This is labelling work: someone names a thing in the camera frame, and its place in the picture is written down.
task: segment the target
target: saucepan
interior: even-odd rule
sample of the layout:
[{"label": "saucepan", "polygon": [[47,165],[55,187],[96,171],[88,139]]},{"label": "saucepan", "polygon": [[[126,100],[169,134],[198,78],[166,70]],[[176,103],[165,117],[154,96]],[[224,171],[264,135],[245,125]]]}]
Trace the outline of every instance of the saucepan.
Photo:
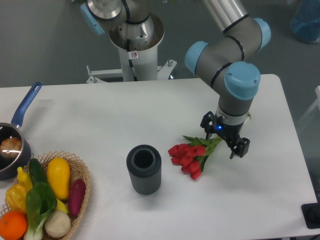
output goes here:
[{"label": "saucepan", "polygon": [[0,180],[17,175],[17,168],[28,164],[31,159],[29,143],[23,137],[20,127],[27,108],[38,94],[42,84],[36,82],[16,109],[11,123],[0,122]]}]

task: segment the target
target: blue handle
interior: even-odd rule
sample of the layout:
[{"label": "blue handle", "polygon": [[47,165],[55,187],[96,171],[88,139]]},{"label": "blue handle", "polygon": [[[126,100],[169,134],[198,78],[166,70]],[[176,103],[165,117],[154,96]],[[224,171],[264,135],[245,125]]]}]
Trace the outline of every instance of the blue handle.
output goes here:
[{"label": "blue handle", "polygon": [[88,10],[85,3],[83,3],[80,7],[82,16],[84,17],[84,20],[90,27],[90,29],[97,35],[105,34],[105,30],[103,30],[100,25],[97,23],[95,18],[91,15],[90,11]]},{"label": "blue handle", "polygon": [[24,116],[27,111],[27,108],[31,104],[31,102],[34,100],[35,96],[38,94],[39,90],[41,89],[42,84],[40,82],[36,82],[33,84],[29,92],[25,95],[24,99],[16,109],[11,123],[15,126],[22,126],[22,123],[24,121]]}]

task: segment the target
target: blue joint cap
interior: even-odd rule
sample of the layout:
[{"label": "blue joint cap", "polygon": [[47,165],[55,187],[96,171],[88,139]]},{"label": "blue joint cap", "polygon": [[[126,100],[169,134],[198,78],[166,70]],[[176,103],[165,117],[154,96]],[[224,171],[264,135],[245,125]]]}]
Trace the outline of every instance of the blue joint cap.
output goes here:
[{"label": "blue joint cap", "polygon": [[82,4],[80,7],[82,16],[84,17],[86,23],[90,27],[90,29],[97,35],[105,34],[106,32],[101,28],[101,26],[97,23],[95,18],[92,16],[90,11],[88,10],[86,4]]},{"label": "blue joint cap", "polygon": [[269,43],[269,41],[271,39],[271,29],[270,29],[268,23],[266,23],[263,19],[254,18],[253,20],[256,21],[261,28],[262,41],[261,41],[260,49],[262,49],[265,45],[267,45]]},{"label": "blue joint cap", "polygon": [[205,46],[207,45],[208,43],[204,41],[197,41],[188,49],[188,51],[185,54],[184,64],[194,75],[196,75],[196,66],[197,66],[197,62],[200,57],[200,54],[202,53]]},{"label": "blue joint cap", "polygon": [[240,100],[250,100],[258,92],[261,74],[258,68],[244,61],[231,64],[224,74],[224,84],[229,93]]}]

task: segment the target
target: gray floor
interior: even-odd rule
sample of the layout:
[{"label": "gray floor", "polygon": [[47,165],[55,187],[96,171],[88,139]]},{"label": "gray floor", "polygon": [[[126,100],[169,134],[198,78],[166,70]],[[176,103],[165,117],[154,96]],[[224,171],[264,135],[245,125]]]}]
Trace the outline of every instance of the gray floor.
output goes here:
[{"label": "gray floor", "polygon": [[[214,44],[221,39],[216,23],[201,0],[150,2],[151,11],[165,27],[159,65],[174,59],[178,62],[174,76],[193,78],[184,65],[185,53],[196,41]],[[297,124],[316,99],[320,44],[307,44],[293,37],[289,23],[296,1],[242,2],[252,17],[263,18],[272,30],[270,43],[249,60],[262,74],[281,78],[308,169],[320,176],[320,112],[314,111],[305,124]],[[1,88],[30,86],[35,81],[44,85],[83,84],[88,78],[86,65],[92,71],[120,68],[117,50],[108,36],[91,33],[81,16],[80,4],[69,0],[2,0],[0,23]]]}]

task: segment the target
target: yellow pepper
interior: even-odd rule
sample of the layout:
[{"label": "yellow pepper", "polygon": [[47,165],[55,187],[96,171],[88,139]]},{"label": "yellow pepper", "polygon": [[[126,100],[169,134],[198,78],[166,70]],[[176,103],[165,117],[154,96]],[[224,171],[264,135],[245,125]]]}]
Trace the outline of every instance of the yellow pepper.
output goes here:
[{"label": "yellow pepper", "polygon": [[70,167],[68,162],[56,157],[48,163],[46,178],[55,197],[61,201],[69,197]]},{"label": "yellow pepper", "polygon": [[27,189],[21,183],[13,185],[5,192],[5,198],[13,211],[26,213]]},{"label": "yellow pepper", "polygon": [[21,166],[17,168],[17,171],[17,178],[19,183],[25,186],[26,190],[29,191],[32,188],[32,182],[29,174],[25,172]]}]

